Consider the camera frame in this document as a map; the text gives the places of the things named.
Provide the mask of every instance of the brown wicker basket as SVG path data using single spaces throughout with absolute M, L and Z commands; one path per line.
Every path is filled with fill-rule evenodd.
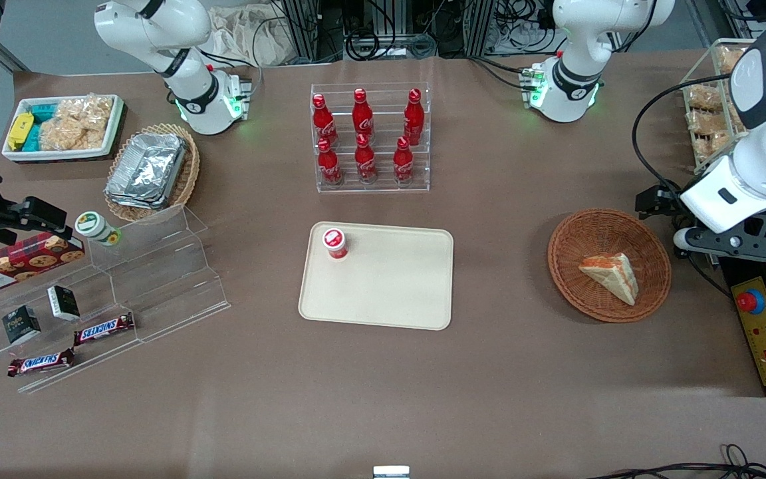
M 146 128 L 143 128 L 143 130 L 133 134 L 133 136 L 126 140 L 124 145 L 120 146 L 118 153 L 114 157 L 114 163 L 112 164 L 112 167 L 110 167 L 108 178 L 110 179 L 110 177 L 112 177 L 114 174 L 116 166 L 118 165 L 120 157 L 122 156 L 122 152 L 126 149 L 128 143 L 131 142 L 132 138 L 134 138 L 136 134 L 141 133 L 172 133 L 185 138 L 185 141 L 188 142 L 188 149 L 186 149 L 185 157 L 183 157 L 182 160 L 184 163 L 179 170 L 179 176 L 176 177 L 176 185 L 174 185 L 173 194 L 170 196 L 170 203 L 168 204 L 168 207 L 174 206 L 174 204 L 188 203 L 188 200 L 191 199 L 191 194 L 194 193 L 194 184 L 197 182 L 197 175 L 200 173 L 200 153 L 197 151 L 197 144 L 194 143 L 194 139 L 191 137 L 191 134 L 188 133 L 185 128 L 175 124 L 155 124 L 152 126 L 147 126 Z M 122 206 L 122 204 L 114 203 L 108 198 L 106 198 L 106 203 L 108 204 L 108 209 L 112 210 L 112 213 L 114 213 L 117 218 L 131 222 L 138 221 L 140 219 L 146 218 L 146 216 L 158 212 L 158 210 L 134 208 L 133 206 Z
M 638 280 L 629 306 L 578 270 L 586 257 L 625 253 Z M 557 225 L 548 243 L 551 279 L 563 297 L 599 321 L 640 321 L 660 307 L 670 291 L 672 266 L 658 237 L 641 221 L 619 210 L 581 210 Z

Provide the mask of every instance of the small black box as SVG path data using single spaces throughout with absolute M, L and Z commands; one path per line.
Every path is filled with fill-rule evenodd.
M 40 323 L 34 316 L 34 310 L 28 306 L 20 306 L 18 310 L 8 313 L 2 318 L 2 324 L 12 345 L 19 345 L 40 334 Z
M 78 304 L 76 304 L 76 295 L 64 286 L 52 286 L 49 292 L 49 303 L 52 305 L 52 316 L 66 319 L 67 321 L 78 321 Z

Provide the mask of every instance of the table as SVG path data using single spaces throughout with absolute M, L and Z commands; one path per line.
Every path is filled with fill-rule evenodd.
M 766 464 L 766 399 L 739 321 L 689 264 L 674 259 L 668 300 L 627 325 L 581 315 L 545 264 L 566 215 L 631 212 L 654 184 L 630 125 L 699 55 L 615 55 L 574 124 L 524 111 L 513 88 L 467 61 L 268 69 L 249 121 L 197 136 L 189 206 L 211 228 L 206 252 L 231 309 L 27 397 L 0 364 L 0 477 L 338 478 L 408 464 L 422 479 L 572 479 L 720 462 L 726 442 Z M 410 80 L 434 88 L 431 192 L 316 193 L 309 85 Z M 17 98 L 90 91 L 125 99 L 125 136 L 179 122 L 158 75 L 16 77 Z M 662 101 L 641 128 L 651 163 L 674 177 L 693 164 L 679 104 Z M 107 169 L 0 158 L 1 189 L 70 215 L 104 210 Z M 301 319 L 307 236 L 323 220 L 449 230 L 451 325 Z M 647 224 L 669 242 L 666 219 Z

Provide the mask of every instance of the white box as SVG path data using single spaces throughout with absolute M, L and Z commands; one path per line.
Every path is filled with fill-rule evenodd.
M 79 161 L 86 160 L 86 158 L 102 157 L 109 154 L 112 151 L 114 145 L 114 139 L 116 137 L 116 131 L 118 131 L 118 125 L 120 124 L 120 118 L 122 116 L 122 109 L 124 108 L 124 101 L 116 94 L 99 94 L 100 96 L 110 96 L 114 100 L 112 104 L 112 113 L 108 118 L 108 124 L 106 125 L 106 136 L 102 140 L 102 146 L 100 148 L 91 148 L 88 150 L 66 150 L 62 152 L 49 151 L 49 152 L 16 152 L 13 151 L 8 145 L 8 138 L 2 144 L 2 155 L 8 160 L 15 163 L 56 163 L 60 161 Z M 8 123 L 8 131 L 13 126 L 13 122 L 16 121 L 16 117 L 19 113 L 25 113 L 31 109 L 34 105 L 46 105 L 48 103 L 59 103 L 61 100 L 72 100 L 75 98 L 85 98 L 87 95 L 77 96 L 50 96 L 46 98 L 27 98 L 20 100 L 16 106 L 16 111 L 13 112 L 13 118 Z

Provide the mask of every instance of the sandwich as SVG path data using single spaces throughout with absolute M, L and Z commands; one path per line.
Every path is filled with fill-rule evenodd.
M 638 280 L 625 254 L 594 255 L 594 257 L 584 258 L 584 261 L 578 265 L 578 269 L 607 288 L 614 296 L 634 306 L 634 300 L 638 296 Z

